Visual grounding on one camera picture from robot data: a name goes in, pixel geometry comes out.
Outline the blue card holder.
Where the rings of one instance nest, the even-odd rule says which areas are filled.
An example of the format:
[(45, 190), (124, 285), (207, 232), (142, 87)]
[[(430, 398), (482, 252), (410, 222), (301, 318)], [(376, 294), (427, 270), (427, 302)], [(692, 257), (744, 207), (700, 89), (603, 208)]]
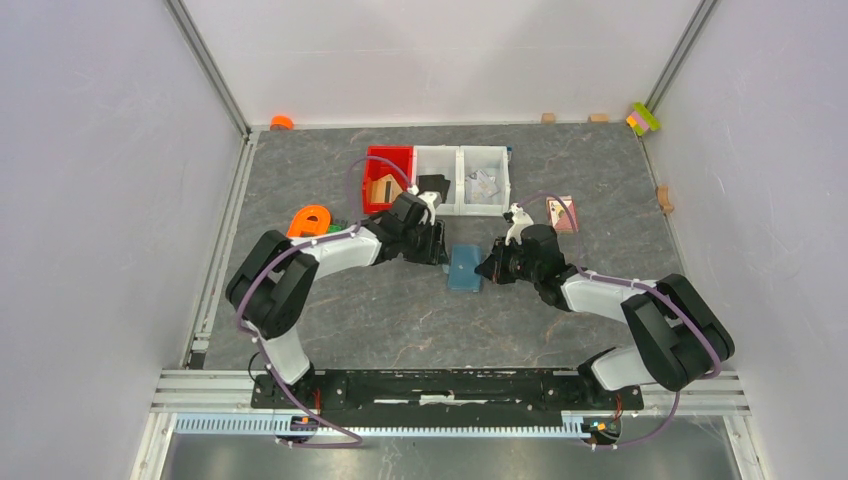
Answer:
[(447, 287), (450, 291), (478, 293), (482, 277), (475, 269), (482, 262), (482, 249), (478, 245), (454, 245), (448, 267)]

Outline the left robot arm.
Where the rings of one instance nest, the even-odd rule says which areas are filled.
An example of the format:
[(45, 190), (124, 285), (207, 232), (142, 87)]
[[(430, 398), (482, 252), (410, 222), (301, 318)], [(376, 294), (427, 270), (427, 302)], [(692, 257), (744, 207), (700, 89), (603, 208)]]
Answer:
[(250, 334), (277, 380), (275, 392), (290, 407), (314, 394), (307, 375), (312, 364), (296, 324), (313, 283), (349, 269), (371, 267), (397, 257), (441, 266), (448, 261), (443, 221), (436, 209), (442, 196), (424, 191), (399, 195), (391, 206), (353, 226), (307, 238), (264, 233), (227, 285), (237, 327)]

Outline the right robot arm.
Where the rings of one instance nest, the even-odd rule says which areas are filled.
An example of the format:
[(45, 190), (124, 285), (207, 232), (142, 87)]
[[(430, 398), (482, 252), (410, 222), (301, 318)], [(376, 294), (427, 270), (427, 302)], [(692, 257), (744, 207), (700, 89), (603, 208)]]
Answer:
[(632, 385), (678, 392), (716, 374), (735, 353), (729, 332), (685, 276), (640, 281), (583, 270), (566, 261), (550, 226), (526, 227), (516, 240), (496, 238), (475, 271), (495, 284), (529, 282), (549, 306), (628, 327), (633, 346), (604, 351), (579, 368), (578, 396), (591, 408)]

